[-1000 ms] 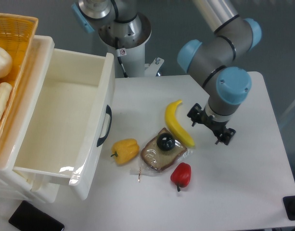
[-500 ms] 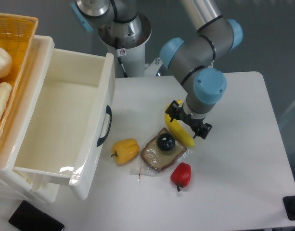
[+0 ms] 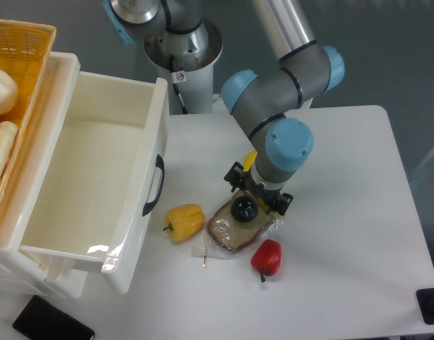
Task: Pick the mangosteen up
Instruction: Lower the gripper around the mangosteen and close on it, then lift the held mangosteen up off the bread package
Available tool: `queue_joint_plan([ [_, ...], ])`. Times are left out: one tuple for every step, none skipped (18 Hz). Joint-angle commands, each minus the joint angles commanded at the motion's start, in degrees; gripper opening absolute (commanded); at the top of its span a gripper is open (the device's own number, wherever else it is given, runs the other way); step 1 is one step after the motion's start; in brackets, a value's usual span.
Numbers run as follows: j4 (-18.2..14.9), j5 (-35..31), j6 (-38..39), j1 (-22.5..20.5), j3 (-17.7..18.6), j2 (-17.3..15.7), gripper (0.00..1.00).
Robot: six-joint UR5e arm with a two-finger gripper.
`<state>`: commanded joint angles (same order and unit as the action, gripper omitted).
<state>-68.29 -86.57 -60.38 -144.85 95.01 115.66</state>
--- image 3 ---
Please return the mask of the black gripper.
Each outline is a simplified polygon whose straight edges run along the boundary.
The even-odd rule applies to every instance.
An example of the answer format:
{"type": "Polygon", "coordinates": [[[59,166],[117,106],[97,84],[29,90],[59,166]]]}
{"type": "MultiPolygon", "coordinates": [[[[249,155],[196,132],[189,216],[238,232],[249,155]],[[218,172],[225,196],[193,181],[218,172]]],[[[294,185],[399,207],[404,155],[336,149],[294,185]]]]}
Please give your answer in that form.
{"type": "Polygon", "coordinates": [[[268,207],[270,213],[277,213],[280,216],[285,215],[294,199],[294,196],[289,193],[280,193],[280,190],[268,190],[262,183],[256,184],[251,174],[244,171],[242,164],[237,161],[228,170],[224,180],[232,187],[231,192],[236,189],[248,191],[260,199],[268,207]]]}

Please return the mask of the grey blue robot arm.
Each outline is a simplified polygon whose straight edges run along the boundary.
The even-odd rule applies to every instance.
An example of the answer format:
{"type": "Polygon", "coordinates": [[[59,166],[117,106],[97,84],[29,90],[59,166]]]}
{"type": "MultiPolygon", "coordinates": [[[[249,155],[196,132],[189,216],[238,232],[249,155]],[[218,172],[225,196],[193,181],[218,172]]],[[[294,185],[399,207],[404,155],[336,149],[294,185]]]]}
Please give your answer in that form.
{"type": "MultiPolygon", "coordinates": [[[[335,48],[316,41],[298,1],[255,1],[253,7],[279,69],[267,79],[243,70],[222,86],[225,107],[257,153],[249,169],[235,164],[224,178],[284,215],[292,195],[283,187],[314,143],[310,129],[285,114],[338,85],[345,65],[335,48]]],[[[104,1],[103,10],[123,43],[144,43],[147,57],[167,81],[174,113],[211,109],[222,35],[204,18],[200,1],[104,1]]]]}

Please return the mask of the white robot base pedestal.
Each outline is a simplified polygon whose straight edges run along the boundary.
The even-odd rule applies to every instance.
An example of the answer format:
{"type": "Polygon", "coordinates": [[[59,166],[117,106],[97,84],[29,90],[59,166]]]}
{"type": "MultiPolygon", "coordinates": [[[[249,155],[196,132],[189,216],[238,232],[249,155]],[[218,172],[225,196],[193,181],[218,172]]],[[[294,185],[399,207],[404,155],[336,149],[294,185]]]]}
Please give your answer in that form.
{"type": "Polygon", "coordinates": [[[214,64],[222,54],[222,35],[208,19],[195,30],[163,30],[148,36],[144,48],[157,76],[168,83],[171,115],[211,113],[214,64]]]}

